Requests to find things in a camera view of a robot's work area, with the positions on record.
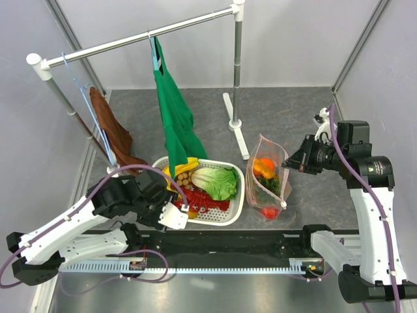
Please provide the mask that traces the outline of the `orange toy ginger root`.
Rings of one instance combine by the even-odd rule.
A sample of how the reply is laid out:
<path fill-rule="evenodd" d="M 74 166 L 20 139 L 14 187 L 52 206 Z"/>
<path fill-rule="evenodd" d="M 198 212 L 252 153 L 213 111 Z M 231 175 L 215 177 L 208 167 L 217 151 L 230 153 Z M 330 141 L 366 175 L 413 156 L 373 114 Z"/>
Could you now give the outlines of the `orange toy ginger root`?
<path fill-rule="evenodd" d="M 274 172 L 267 168 L 262 162 L 261 163 L 254 163 L 253 170 L 255 175 L 261 175 L 266 179 L 270 179 L 274 176 Z"/>

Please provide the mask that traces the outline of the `red toy lobster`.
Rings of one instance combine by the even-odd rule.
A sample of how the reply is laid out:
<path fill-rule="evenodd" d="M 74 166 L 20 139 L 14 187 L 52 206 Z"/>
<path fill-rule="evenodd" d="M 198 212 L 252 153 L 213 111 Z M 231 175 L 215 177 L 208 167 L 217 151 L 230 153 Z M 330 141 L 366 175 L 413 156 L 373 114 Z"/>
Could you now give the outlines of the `red toy lobster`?
<path fill-rule="evenodd" d="M 209 194 L 204 190 L 198 188 L 186 189 L 182 188 L 186 200 L 189 205 L 189 211 L 197 211 L 198 214 L 208 213 L 211 209 L 219 209 L 220 211 L 226 211 L 229 208 L 229 200 L 213 200 Z"/>

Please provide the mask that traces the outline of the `blue hanger with shirt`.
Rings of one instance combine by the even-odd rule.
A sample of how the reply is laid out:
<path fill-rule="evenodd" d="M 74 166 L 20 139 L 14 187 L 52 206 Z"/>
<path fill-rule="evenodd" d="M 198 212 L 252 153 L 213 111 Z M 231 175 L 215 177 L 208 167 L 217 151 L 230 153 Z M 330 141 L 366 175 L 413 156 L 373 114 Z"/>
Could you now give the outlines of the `blue hanger with shirt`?
<path fill-rule="evenodd" d="M 148 35 L 148 37 L 149 37 L 149 42 L 151 45 L 151 57 L 152 57 L 153 68 L 154 70 L 158 70 L 159 72 L 163 73 L 162 61 L 160 59 L 159 51 L 156 46 L 155 38 L 151 37 L 150 35 Z"/>

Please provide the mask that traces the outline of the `toy orange fruit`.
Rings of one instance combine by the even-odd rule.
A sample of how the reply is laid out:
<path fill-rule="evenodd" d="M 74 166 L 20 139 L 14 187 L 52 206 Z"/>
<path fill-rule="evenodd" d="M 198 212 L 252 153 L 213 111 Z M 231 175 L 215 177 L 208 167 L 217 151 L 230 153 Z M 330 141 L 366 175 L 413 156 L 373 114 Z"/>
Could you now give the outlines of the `toy orange fruit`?
<path fill-rule="evenodd" d="M 259 159 L 267 168 L 269 168 L 271 171 L 275 171 L 275 165 L 272 160 L 269 158 L 260 158 Z"/>

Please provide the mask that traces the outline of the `red yellow toy mango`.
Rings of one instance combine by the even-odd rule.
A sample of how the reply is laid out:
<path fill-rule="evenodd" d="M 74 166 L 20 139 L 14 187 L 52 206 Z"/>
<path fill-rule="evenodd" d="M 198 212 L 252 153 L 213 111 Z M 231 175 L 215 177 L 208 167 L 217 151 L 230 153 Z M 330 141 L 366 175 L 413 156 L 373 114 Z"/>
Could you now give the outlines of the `red yellow toy mango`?
<path fill-rule="evenodd" d="M 195 219 L 198 216 L 198 212 L 197 211 L 188 211 L 187 214 L 188 214 L 188 218 L 189 219 Z"/>

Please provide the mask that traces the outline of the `clear pink zip top bag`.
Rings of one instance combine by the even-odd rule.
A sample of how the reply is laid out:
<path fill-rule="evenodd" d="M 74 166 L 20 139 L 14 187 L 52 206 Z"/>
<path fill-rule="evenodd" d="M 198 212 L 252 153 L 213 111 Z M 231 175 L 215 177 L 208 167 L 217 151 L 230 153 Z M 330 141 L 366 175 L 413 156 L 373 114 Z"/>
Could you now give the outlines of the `clear pink zip top bag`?
<path fill-rule="evenodd" d="M 246 201 L 267 220 L 278 218 L 287 208 L 286 199 L 292 187 L 289 170 L 281 164 L 288 158 L 287 151 L 263 135 L 250 153 L 246 167 Z"/>

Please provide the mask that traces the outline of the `green toy lettuce leaf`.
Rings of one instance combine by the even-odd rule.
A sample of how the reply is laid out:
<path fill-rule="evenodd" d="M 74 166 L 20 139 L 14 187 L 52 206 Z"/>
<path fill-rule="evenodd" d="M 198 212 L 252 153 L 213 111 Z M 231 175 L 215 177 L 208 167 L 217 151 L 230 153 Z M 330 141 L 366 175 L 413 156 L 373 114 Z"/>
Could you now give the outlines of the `green toy lettuce leaf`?
<path fill-rule="evenodd" d="M 225 201 L 235 199 L 240 178 L 234 168 L 200 168 L 192 175 L 192 183 L 213 200 Z"/>

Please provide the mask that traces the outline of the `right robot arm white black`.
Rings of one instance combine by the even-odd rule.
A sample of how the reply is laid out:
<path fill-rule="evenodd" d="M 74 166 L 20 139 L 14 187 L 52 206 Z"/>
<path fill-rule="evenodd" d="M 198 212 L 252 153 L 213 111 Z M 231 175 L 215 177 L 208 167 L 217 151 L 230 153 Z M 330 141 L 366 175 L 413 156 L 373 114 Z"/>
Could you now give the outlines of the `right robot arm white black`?
<path fill-rule="evenodd" d="M 299 251 L 319 253 L 338 275 L 347 303 L 415 299 L 416 284 L 405 274 L 396 243 L 393 202 L 394 171 L 385 156 L 372 156 L 369 124 L 340 121 L 336 135 L 326 129 L 307 135 L 300 148 L 283 161 L 287 169 L 317 175 L 332 170 L 345 180 L 354 203 L 361 253 L 356 257 L 328 226 L 304 226 Z"/>

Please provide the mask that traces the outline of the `white clothes rack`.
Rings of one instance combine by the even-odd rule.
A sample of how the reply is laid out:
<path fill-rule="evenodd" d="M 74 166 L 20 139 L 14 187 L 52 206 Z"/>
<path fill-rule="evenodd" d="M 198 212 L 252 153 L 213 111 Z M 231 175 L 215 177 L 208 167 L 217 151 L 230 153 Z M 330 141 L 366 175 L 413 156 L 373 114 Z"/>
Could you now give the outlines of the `white clothes rack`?
<path fill-rule="evenodd" d="M 78 49 L 73 53 L 61 57 L 56 57 L 54 59 L 44 59 L 37 53 L 30 53 L 26 57 L 26 62 L 32 67 L 38 77 L 47 84 L 59 102 L 65 107 L 67 114 L 74 118 L 78 126 L 85 133 L 87 141 L 92 143 L 96 152 L 98 152 L 99 155 L 104 158 L 109 166 L 112 166 L 113 164 L 110 162 L 107 150 L 100 145 L 95 135 L 84 123 L 76 109 L 73 107 L 73 105 L 71 105 L 70 101 L 61 91 L 61 88 L 56 84 L 51 74 L 51 69 L 53 67 L 65 65 L 69 62 L 83 60 L 90 56 L 98 55 L 99 53 L 108 52 L 136 42 L 150 40 L 153 37 L 178 31 L 180 29 L 198 25 L 200 23 L 205 23 L 217 18 L 222 18 L 224 16 L 232 15 L 234 16 L 235 21 L 233 94 L 229 95 L 228 93 L 224 93 L 223 101 L 229 117 L 229 129 L 235 135 L 242 160 L 248 160 L 249 152 L 242 133 L 242 121 L 238 118 L 238 109 L 240 104 L 240 59 L 242 52 L 242 24 L 244 20 L 244 4 L 244 1 L 233 1 L 233 3 L 230 4 L 227 8 L 221 10 L 145 31 L 144 33 L 113 40 L 111 42 L 93 46 L 91 48 Z"/>

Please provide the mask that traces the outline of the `green shirt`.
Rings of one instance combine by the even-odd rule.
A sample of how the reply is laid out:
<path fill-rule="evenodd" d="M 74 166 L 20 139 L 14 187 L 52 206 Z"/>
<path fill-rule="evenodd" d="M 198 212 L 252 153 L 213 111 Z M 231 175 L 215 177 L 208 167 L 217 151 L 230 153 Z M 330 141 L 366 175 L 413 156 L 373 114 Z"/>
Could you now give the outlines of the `green shirt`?
<path fill-rule="evenodd" d="M 186 164 L 188 157 L 206 159 L 207 153 L 194 132 L 192 111 L 167 69 L 162 46 L 156 37 L 155 41 L 163 73 L 158 70 L 154 70 L 153 73 L 165 134 L 165 148 L 169 158 L 169 171 L 174 176 L 176 165 Z"/>

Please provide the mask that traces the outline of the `yellow toy bananas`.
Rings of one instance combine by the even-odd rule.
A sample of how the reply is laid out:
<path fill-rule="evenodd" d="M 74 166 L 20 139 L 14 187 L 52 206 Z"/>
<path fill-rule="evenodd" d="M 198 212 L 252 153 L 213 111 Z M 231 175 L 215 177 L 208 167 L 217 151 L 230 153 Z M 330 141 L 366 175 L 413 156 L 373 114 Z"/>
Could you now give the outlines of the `yellow toy bananas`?
<path fill-rule="evenodd" d="M 179 165 L 176 165 L 175 166 L 175 174 L 174 174 L 174 176 L 172 176 L 170 174 L 170 171 L 169 171 L 170 170 L 170 167 L 169 166 L 166 166 L 162 171 L 166 175 L 174 178 L 174 180 L 175 180 L 175 178 L 176 178 L 176 176 L 178 174 L 180 174 L 180 173 L 182 173 L 184 171 L 194 171 L 198 167 L 198 165 L 199 165 L 199 159 L 198 158 L 196 158 L 196 157 L 188 157 L 188 162 L 186 164 L 179 164 Z"/>

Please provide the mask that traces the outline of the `brown toy nut cluster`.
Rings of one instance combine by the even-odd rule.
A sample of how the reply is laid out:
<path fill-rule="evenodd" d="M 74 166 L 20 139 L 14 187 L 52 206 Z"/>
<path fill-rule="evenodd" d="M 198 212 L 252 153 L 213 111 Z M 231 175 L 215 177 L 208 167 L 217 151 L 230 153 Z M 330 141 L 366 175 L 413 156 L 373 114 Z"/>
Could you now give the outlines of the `brown toy nut cluster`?
<path fill-rule="evenodd" d="M 193 171 L 184 171 L 175 178 L 176 183 L 182 188 L 191 189 Z"/>

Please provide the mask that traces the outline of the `white perforated plastic basket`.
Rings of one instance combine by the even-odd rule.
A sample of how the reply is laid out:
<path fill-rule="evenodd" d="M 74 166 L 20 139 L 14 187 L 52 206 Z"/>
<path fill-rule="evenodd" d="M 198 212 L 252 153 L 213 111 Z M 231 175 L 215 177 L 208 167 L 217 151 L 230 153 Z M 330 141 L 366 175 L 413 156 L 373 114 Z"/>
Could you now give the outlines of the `white perforated plastic basket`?
<path fill-rule="evenodd" d="M 205 159 L 201 159 L 199 161 L 200 164 L 198 165 L 197 169 L 204 168 L 205 166 L 210 169 L 235 169 L 238 174 L 237 195 L 235 199 L 229 201 L 229 205 L 226 207 L 225 211 L 218 207 L 208 207 L 208 211 L 206 213 L 200 211 L 195 218 L 188 219 L 187 224 L 193 223 L 220 227 L 234 223 L 240 216 L 244 205 L 244 174 L 237 166 L 227 162 L 218 162 L 215 160 Z"/>

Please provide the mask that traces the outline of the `brown cloth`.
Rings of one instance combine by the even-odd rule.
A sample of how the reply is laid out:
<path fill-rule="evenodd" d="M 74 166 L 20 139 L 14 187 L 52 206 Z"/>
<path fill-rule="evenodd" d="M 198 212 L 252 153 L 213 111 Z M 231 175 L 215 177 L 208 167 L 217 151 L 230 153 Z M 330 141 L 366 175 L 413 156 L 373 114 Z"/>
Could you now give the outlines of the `brown cloth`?
<path fill-rule="evenodd" d="M 108 102 L 100 91 L 91 87 L 89 95 L 98 118 L 100 129 L 105 132 L 106 138 L 109 141 L 109 147 L 115 154 L 117 163 L 120 166 L 131 164 L 147 165 L 148 163 L 145 160 L 131 155 L 133 139 L 129 131 L 117 121 Z"/>

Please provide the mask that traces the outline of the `orange toy pineapple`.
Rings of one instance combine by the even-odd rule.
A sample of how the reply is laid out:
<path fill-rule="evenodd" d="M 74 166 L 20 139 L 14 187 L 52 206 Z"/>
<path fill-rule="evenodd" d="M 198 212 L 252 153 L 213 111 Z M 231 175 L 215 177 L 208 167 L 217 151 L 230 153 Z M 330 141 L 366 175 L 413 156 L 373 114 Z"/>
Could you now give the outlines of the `orange toy pineapple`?
<path fill-rule="evenodd" d="M 276 205 L 278 196 L 281 194 L 280 179 L 278 176 L 267 179 L 263 176 L 256 176 L 261 184 L 255 186 L 255 199 L 261 206 Z"/>

